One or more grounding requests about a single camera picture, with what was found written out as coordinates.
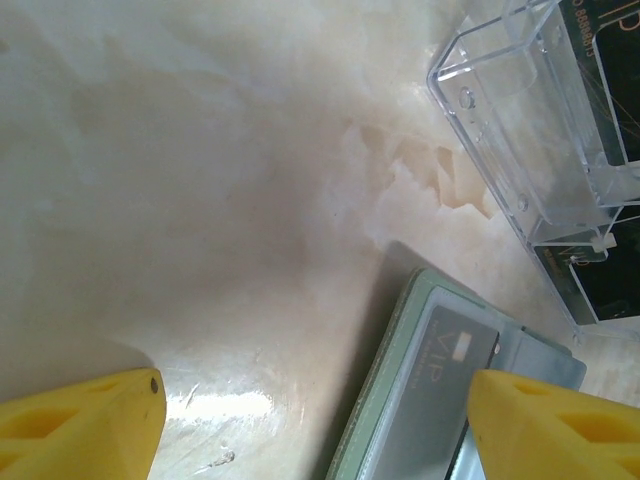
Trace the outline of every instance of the marble surface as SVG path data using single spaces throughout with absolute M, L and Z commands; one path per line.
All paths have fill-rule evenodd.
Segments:
M 322 478 L 415 266 L 569 341 L 425 91 L 463 10 L 1 2 L 0 399 L 153 364 L 150 478 Z

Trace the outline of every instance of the clear plastic box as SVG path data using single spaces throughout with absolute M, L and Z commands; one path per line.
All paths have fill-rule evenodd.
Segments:
M 472 3 L 428 84 L 568 317 L 584 325 L 602 315 L 584 301 L 575 268 L 615 248 L 612 227 L 640 205 L 640 159 L 611 161 L 613 148 L 624 152 L 620 125 L 611 108 L 614 133 L 599 129 L 567 30 L 583 22 L 583 0 L 564 1 L 564 9 L 560 0 Z M 597 32 L 585 35 L 597 56 Z M 625 220 L 640 215 L 625 212 Z M 566 247 L 554 251 L 564 252 L 573 280 L 554 271 L 557 259 L 545 261 L 549 246 Z

